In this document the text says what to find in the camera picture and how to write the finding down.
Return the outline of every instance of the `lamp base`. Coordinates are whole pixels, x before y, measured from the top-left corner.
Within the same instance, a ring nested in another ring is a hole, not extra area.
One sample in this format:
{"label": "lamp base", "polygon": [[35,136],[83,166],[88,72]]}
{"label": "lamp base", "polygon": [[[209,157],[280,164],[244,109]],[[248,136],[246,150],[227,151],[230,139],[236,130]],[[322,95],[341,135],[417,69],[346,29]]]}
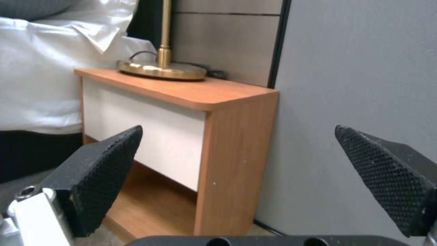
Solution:
{"label": "lamp base", "polygon": [[183,63],[171,63],[167,67],[160,67],[156,62],[117,61],[117,69],[131,75],[164,80],[202,81],[206,77],[205,69]]}

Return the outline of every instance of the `white drawer front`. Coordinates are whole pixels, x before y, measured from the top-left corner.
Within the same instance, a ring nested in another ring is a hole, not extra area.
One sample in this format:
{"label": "white drawer front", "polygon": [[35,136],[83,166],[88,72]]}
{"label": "white drawer front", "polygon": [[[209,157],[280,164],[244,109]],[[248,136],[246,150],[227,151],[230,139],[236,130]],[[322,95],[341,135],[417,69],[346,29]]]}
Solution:
{"label": "white drawer front", "polygon": [[197,191],[205,113],[83,79],[85,134],[103,140],[141,125],[138,162]]}

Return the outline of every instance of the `black trim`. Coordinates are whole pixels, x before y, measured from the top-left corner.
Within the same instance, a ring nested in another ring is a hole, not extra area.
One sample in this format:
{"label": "black trim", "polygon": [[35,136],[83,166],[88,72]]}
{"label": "black trim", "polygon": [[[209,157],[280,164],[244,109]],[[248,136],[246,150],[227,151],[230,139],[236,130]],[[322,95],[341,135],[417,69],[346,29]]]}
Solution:
{"label": "black trim", "polygon": [[275,235],[278,235],[278,236],[285,236],[286,235],[285,233],[280,232],[274,228],[271,228],[270,226],[260,222],[259,220],[253,220],[253,223],[256,224],[257,226],[261,227],[262,229],[269,231]]}
{"label": "black trim", "polygon": [[254,16],[280,16],[279,14],[261,14],[261,13],[222,13],[222,12],[190,12],[177,11],[174,14],[215,14],[215,15],[254,15]]}
{"label": "black trim", "polygon": [[281,60],[282,45],[284,44],[285,30],[287,29],[288,14],[290,13],[291,0],[283,0],[281,16],[276,33],[276,43],[273,50],[273,58],[267,87],[273,89],[276,83],[277,71]]}

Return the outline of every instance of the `lamp stem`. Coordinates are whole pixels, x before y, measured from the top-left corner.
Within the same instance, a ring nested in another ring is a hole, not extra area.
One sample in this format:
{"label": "lamp stem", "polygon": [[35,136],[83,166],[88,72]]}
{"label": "lamp stem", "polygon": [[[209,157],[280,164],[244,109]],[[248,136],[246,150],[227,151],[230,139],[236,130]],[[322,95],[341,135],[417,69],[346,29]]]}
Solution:
{"label": "lamp stem", "polygon": [[161,46],[158,54],[158,65],[160,67],[167,67],[171,61],[171,50],[169,45],[170,36],[170,12],[171,0],[163,0],[163,23],[161,34]]}

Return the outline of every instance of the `gray pillow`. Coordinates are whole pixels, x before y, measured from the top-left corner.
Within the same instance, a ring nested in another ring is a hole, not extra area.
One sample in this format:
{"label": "gray pillow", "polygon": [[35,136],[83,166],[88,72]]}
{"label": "gray pillow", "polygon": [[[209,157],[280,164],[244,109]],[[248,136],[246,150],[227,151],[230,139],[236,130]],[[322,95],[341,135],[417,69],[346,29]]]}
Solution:
{"label": "gray pillow", "polygon": [[0,17],[33,21],[59,13],[77,0],[0,0]]}

